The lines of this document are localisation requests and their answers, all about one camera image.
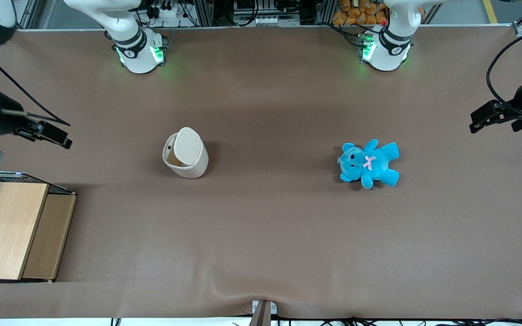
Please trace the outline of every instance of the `black cable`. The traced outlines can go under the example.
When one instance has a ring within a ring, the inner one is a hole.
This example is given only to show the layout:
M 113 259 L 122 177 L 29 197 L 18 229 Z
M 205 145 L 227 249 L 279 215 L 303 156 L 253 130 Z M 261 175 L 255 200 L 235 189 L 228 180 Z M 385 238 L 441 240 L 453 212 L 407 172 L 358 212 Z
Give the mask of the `black cable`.
M 356 24 L 356 23 L 353 23 L 352 25 L 359 26 L 359 27 L 365 29 L 366 31 L 371 31 L 372 33 L 376 33 L 376 34 L 379 34 L 379 33 L 380 33 L 379 31 L 375 31 L 375 30 L 373 30 L 373 29 L 369 29 L 368 27 L 365 27 L 364 25 L 360 25 L 360 24 Z
M 365 319 L 362 319 L 362 318 L 350 318 L 350 320 L 352 320 L 354 323 L 360 323 L 362 324 L 363 326 L 377 326 L 376 324 L 374 324 L 373 321 L 369 321 L 369 320 L 365 320 Z
M 331 29 L 333 29 L 334 31 L 336 31 L 336 32 L 340 33 L 341 35 L 343 35 L 343 38 L 348 43 L 352 44 L 353 46 L 356 46 L 357 48 L 360 47 L 360 45 L 358 45 L 357 43 L 354 43 L 354 41 L 352 41 L 351 39 L 348 38 L 348 37 L 357 37 L 358 34 L 349 33 L 349 32 L 343 31 L 342 27 L 336 27 L 335 25 L 333 25 L 331 23 L 319 23 L 318 25 L 327 25 L 327 26 L 331 27 Z
M 245 24 L 240 25 L 239 23 L 236 23 L 234 20 L 232 20 L 232 18 L 229 16 L 230 12 L 231 12 L 230 8 L 232 8 L 231 4 L 232 4 L 233 0 L 226 0 L 224 12 L 225 12 L 225 17 L 226 17 L 227 21 L 231 25 L 237 26 L 237 27 L 245 27 L 245 26 L 253 23 L 253 21 L 255 21 L 255 18 L 257 18 L 257 14 L 259 13 L 259 3 L 257 1 L 258 0 L 253 0 L 253 9 L 251 10 L 251 17 L 249 17 L 249 20 Z
M 188 10 L 188 6 L 185 0 L 179 0 L 179 4 L 183 8 L 183 12 L 187 14 L 188 20 L 190 20 L 190 22 L 193 23 L 195 27 L 198 27 L 197 21 L 193 18 L 193 15 L 190 13 L 190 10 Z
M 275 8 L 277 8 L 277 10 L 282 11 L 284 13 L 297 12 L 301 8 L 301 1 L 298 1 L 297 6 L 293 7 L 293 8 L 286 8 L 284 6 L 281 6 L 280 2 L 281 2 L 281 0 L 274 0 L 273 4 L 275 4 Z
M 497 94 L 497 92 L 495 91 L 495 89 L 493 88 L 493 85 L 491 84 L 491 70 L 493 70 L 493 67 L 495 66 L 495 64 L 497 63 L 497 61 L 499 60 L 499 58 L 502 56 L 503 53 L 505 53 L 506 50 L 508 50 L 511 46 L 513 46 L 514 44 L 518 43 L 519 41 L 522 40 L 522 36 L 518 37 L 517 39 L 513 40 L 513 42 L 507 44 L 500 52 L 499 54 L 497 54 L 497 56 L 495 56 L 495 58 L 493 59 L 493 62 L 491 62 L 491 65 L 488 67 L 487 69 L 487 86 L 489 88 L 489 90 L 491 91 L 491 93 L 493 93 L 493 96 L 495 96 L 495 98 L 497 100 L 499 100 L 499 102 L 501 102 L 502 105 L 504 105 L 507 109 L 510 109 L 510 110 L 513 110 L 515 113 L 517 113 L 518 115 L 520 115 L 520 117 L 522 117 L 522 112 L 515 109 L 513 106 L 511 106 L 509 104 L 509 102 L 505 101 L 499 94 Z
M 138 9 L 135 9 L 136 11 L 136 16 L 138 17 L 138 22 L 140 23 L 141 26 L 145 26 L 148 27 L 148 23 L 143 20 L 142 18 L 140 18 L 140 14 L 138 13 Z
M 4 74 L 14 85 L 16 85 L 17 88 L 19 88 L 20 91 L 23 92 L 23 94 L 25 94 L 27 97 L 29 97 L 29 99 L 31 99 L 31 101 L 33 101 L 37 106 L 39 106 L 42 110 L 44 110 L 45 113 L 47 113 L 47 114 L 51 115 L 52 117 L 56 118 L 55 122 L 57 122 L 59 124 L 66 125 L 66 126 L 71 126 L 71 124 L 69 124 L 68 122 L 66 122 L 62 118 L 60 118 L 57 115 L 55 115 L 54 113 L 52 113 L 50 110 L 46 109 L 43 105 L 41 105 L 41 103 L 38 102 L 35 99 L 35 97 L 31 96 L 31 94 L 29 94 L 23 87 L 21 87 L 21 85 L 19 85 L 19 83 L 15 79 L 13 79 L 13 77 L 9 76 L 9 74 L 6 72 L 6 70 L 4 70 L 1 66 L 0 66 L 0 72 L 2 72 L 2 74 Z
M 309 21 L 309 20 L 314 20 L 315 18 L 316 18 L 316 16 L 313 16 L 311 18 L 300 19 L 299 21 Z

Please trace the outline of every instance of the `teddy bear leg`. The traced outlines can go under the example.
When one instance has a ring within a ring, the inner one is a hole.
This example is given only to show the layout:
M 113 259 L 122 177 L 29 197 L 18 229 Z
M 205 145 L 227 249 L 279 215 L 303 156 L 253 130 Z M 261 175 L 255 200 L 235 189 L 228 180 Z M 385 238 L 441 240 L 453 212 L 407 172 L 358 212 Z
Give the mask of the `teddy bear leg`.
M 385 173 L 380 178 L 380 181 L 387 184 L 390 187 L 394 187 L 398 182 L 398 178 L 400 177 L 400 173 L 398 171 L 387 169 Z

